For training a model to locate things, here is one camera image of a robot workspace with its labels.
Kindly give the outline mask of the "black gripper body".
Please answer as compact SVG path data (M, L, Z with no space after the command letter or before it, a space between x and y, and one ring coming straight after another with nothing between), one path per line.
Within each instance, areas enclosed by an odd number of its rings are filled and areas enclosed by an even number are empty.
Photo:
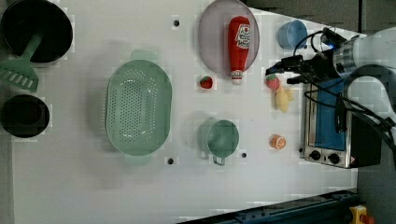
M333 51L322 52L325 58L315 55L312 59L302 59L301 77L302 82L324 82L339 78L332 61Z

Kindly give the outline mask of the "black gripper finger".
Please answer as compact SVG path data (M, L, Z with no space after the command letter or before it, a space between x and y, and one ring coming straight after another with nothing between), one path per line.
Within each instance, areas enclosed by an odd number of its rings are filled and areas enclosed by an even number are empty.
M291 77L291 78L287 79L287 83L290 85L296 85L296 84L301 84L301 83L307 84L309 82L310 82L310 80L308 78L302 77L302 76Z
M303 63L302 55L290 56L283 58L280 62L275 63L273 66L265 71L266 75L281 74L284 72L298 71Z

